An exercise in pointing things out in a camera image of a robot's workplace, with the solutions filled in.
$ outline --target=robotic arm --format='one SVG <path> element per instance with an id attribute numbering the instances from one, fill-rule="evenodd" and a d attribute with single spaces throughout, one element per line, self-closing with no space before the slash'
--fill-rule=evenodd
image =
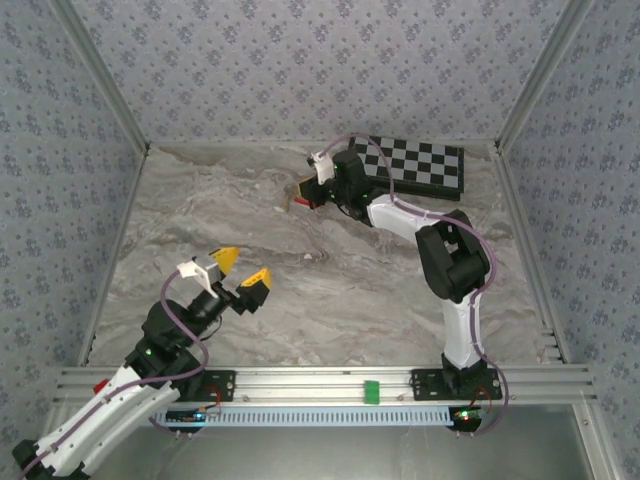
<path id="1" fill-rule="evenodd" d="M 427 284 L 442 299 L 444 380 L 453 394 L 472 398 L 482 383 L 480 378 L 486 376 L 487 364 L 473 345 L 471 296 L 484 285 L 489 260 L 473 235 L 434 217 L 448 217 L 471 226 L 469 218 L 460 210 L 445 215 L 392 199 L 370 183 L 355 149 L 339 152 L 333 158 L 315 154 L 308 163 L 316 174 L 301 182 L 299 188 L 310 208 L 334 203 L 351 218 L 389 230 L 418 247 Z M 474 323 L 479 332 L 478 315 Z"/>
<path id="2" fill-rule="evenodd" d="M 245 280 L 235 294 L 223 287 L 238 254 L 235 247 L 223 248 L 178 265 L 183 278 L 194 277 L 204 290 L 187 308 L 166 302 L 195 337 L 220 322 L 227 308 L 238 314 L 254 313 L 266 300 L 271 288 L 267 269 Z M 142 330 L 143 338 L 125 363 L 111 379 L 94 388 L 96 395 L 89 403 L 49 435 L 37 442 L 23 440 L 14 448 L 20 467 L 31 465 L 28 480 L 87 479 L 152 414 L 177 400 L 200 401 L 212 395 L 206 390 L 208 372 L 189 374 L 200 366 L 189 351 L 193 341 L 161 302 L 151 307 Z"/>

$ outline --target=wallpaper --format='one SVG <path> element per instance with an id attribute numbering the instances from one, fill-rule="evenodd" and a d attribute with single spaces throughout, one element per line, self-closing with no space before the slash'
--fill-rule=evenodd
<path id="1" fill-rule="evenodd" d="M 596 2 L 510 152 L 572 359 L 640 478 L 640 4 Z"/>
<path id="2" fill-rule="evenodd" d="M 0 478 L 73 365 L 137 166 L 47 2 L 2 2 Z"/>
<path id="3" fill-rule="evenodd" d="M 495 138 L 564 0 L 76 0 L 152 142 Z"/>

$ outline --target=floor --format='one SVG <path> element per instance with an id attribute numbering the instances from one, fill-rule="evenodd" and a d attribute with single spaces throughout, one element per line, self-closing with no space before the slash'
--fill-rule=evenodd
<path id="1" fill-rule="evenodd" d="M 90 365 L 117 365 L 141 336 L 162 283 L 194 254 L 236 245 L 227 287 L 264 266 L 274 286 L 255 315 L 228 312 L 207 343 L 212 365 L 437 364 L 444 345 L 440 300 L 417 250 L 334 206 L 289 203 L 305 159 L 322 145 L 152 147 L 99 320 Z M 460 202 L 403 196 L 430 210 L 461 208 L 495 249 L 498 277 L 483 296 L 487 353 L 511 364 L 544 362 L 512 228 L 487 155 L 467 152 Z M 170 297 L 199 293 L 176 280 Z"/>

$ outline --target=black and white checkerboard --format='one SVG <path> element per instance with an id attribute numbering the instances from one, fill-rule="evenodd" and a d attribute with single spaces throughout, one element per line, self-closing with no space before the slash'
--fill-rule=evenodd
<path id="1" fill-rule="evenodd" d="M 391 162 L 396 191 L 460 200 L 464 191 L 464 149 L 387 137 L 371 139 Z M 389 188 L 389 175 L 376 147 L 360 137 L 352 138 L 349 147 L 357 150 L 372 182 Z"/>

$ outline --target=yellow object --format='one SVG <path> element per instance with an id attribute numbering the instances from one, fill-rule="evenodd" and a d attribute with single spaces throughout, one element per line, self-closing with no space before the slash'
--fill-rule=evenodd
<path id="1" fill-rule="evenodd" d="M 241 287 L 251 287 L 258 282 L 264 283 L 265 287 L 271 290 L 271 272 L 268 268 L 263 268 L 258 273 L 247 278 L 242 284 Z"/>
<path id="2" fill-rule="evenodd" d="M 225 247 L 220 250 L 216 250 L 211 254 L 213 259 L 218 262 L 220 271 L 225 275 L 229 275 L 229 272 L 233 268 L 233 264 L 236 263 L 240 255 L 240 249 L 238 247 Z"/>

